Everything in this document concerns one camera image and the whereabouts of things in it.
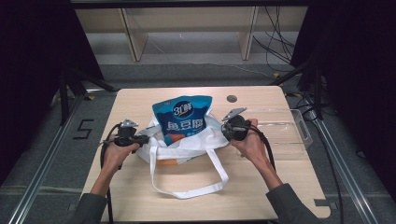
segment metal rail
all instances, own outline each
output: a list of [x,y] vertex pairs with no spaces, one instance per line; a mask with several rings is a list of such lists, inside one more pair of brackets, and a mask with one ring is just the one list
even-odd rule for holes
[[[311,112],[311,116],[312,118],[316,117],[314,112]],[[330,135],[324,121],[316,119],[314,122],[318,125],[320,132],[323,134],[323,139],[328,146],[329,154],[334,162],[334,166],[336,167],[338,174],[341,176],[353,203],[358,209],[361,219],[365,224],[379,223],[378,218],[361,190],[361,187],[356,182],[350,169],[347,167],[346,161],[338,150],[337,145],[332,140],[332,136]]]
[[23,196],[21,197],[14,211],[12,212],[12,215],[8,221],[9,224],[23,223],[23,221],[25,220],[35,200],[35,196],[37,195],[40,186],[43,183],[52,165],[52,162],[58,152],[58,149],[64,140],[64,136],[69,128],[69,125],[83,99],[84,96],[76,96],[73,105],[71,107],[69,118],[65,121],[64,125],[61,126],[58,132],[56,133],[55,138],[53,139],[51,145],[49,146],[46,155],[44,156],[43,160],[40,163],[40,166],[35,172],[35,176],[33,177],[26,191],[23,193]]

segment gray floor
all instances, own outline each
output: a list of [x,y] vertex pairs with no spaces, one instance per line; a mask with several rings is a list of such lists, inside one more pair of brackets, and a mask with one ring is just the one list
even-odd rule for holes
[[[255,36],[263,44],[268,44],[266,34]],[[285,36],[293,42],[297,34],[287,33]],[[242,61],[234,33],[152,34],[140,63],[132,63],[123,34],[89,35],[89,39],[107,83],[119,88],[267,85],[273,80],[273,74],[277,73],[267,65],[267,56],[272,67],[291,69],[276,57],[267,55],[255,42],[249,60]],[[296,92],[298,78],[285,83],[284,91]],[[89,89],[96,88],[90,83],[86,83],[86,86]],[[116,97],[115,94],[106,92],[92,95],[95,95],[93,100],[86,99],[80,104],[24,223],[62,223],[73,214],[91,168],[94,151],[101,140],[106,117]],[[290,108],[295,107],[300,100],[299,97],[287,97]],[[356,143],[349,137],[343,122],[334,114],[331,107],[325,108],[324,120],[348,168],[367,197],[379,223],[394,223],[395,202],[387,194],[370,164],[356,155]],[[59,129],[60,115],[59,100],[55,100],[35,141],[22,154],[0,188],[0,223],[7,223],[33,178]],[[77,131],[83,119],[93,119],[83,126],[92,131],[88,139],[76,140],[75,137],[85,134]],[[338,194],[331,166],[318,132],[310,122],[307,125],[315,139],[308,149],[309,156],[326,198],[335,206],[331,216],[323,219],[323,222],[339,223]],[[339,175],[338,182],[343,198],[345,223],[363,223]]]

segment gray sleeve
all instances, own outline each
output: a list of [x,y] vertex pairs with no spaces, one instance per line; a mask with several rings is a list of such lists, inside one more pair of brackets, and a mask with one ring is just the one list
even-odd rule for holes
[[300,201],[289,184],[272,189],[266,195],[281,224],[321,223]]
[[96,194],[85,193],[79,200],[73,217],[66,224],[100,223],[107,199]]

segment blue snack bag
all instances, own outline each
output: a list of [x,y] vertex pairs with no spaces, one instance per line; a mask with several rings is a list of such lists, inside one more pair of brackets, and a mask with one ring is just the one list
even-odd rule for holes
[[179,96],[153,105],[165,144],[169,146],[205,129],[205,115],[211,104],[211,96],[195,95]]

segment wooden table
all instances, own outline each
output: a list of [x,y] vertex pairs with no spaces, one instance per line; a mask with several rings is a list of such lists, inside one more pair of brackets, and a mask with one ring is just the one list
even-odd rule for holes
[[[109,115],[102,139],[110,129],[125,118],[139,123],[138,130],[148,126],[153,113],[151,106],[180,95],[210,95],[212,115],[221,120],[231,109],[289,109],[279,87],[202,87],[121,90]],[[237,97],[229,103],[227,96]],[[217,149],[219,159],[230,177],[224,190],[209,195],[179,200],[161,194],[151,185],[149,164],[130,155],[111,182],[115,221],[188,221],[188,220],[254,220],[274,219],[276,214],[268,202],[262,177],[250,161],[241,158],[236,148]],[[100,148],[93,160],[83,192],[89,192],[99,175]],[[303,203],[317,216],[328,217],[330,208],[315,206],[314,199],[325,199],[311,161],[306,152],[298,160],[277,160],[277,173],[290,183]],[[219,182],[219,175],[207,155],[180,165],[162,165],[156,170],[161,189],[182,191]],[[108,220],[107,211],[103,221]]]

